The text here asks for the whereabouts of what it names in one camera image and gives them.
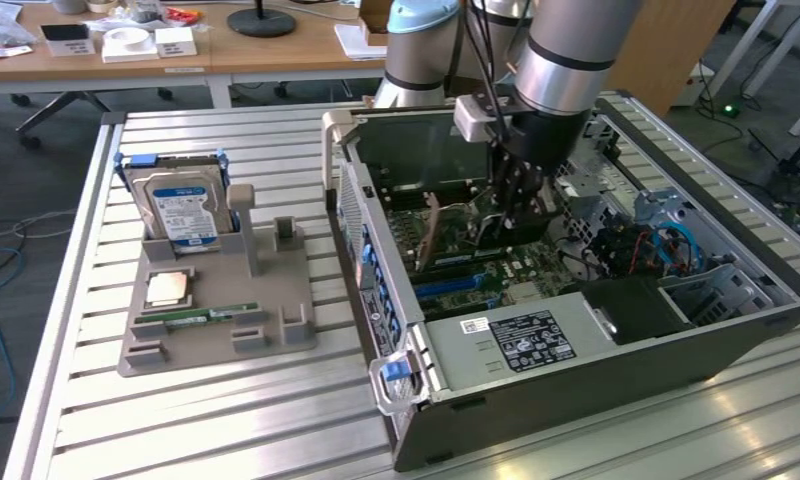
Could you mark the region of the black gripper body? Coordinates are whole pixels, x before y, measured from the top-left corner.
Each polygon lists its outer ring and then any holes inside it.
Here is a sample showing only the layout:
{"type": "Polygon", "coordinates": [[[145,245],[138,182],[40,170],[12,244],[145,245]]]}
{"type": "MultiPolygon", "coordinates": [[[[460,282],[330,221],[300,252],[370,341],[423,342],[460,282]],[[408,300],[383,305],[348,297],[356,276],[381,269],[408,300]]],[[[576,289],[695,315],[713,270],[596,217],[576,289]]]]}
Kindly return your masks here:
{"type": "Polygon", "coordinates": [[[555,171],[575,149],[589,116],[591,109],[571,115],[535,110],[513,114],[507,141],[491,147],[491,169],[497,171],[508,156],[543,171],[555,171]]]}

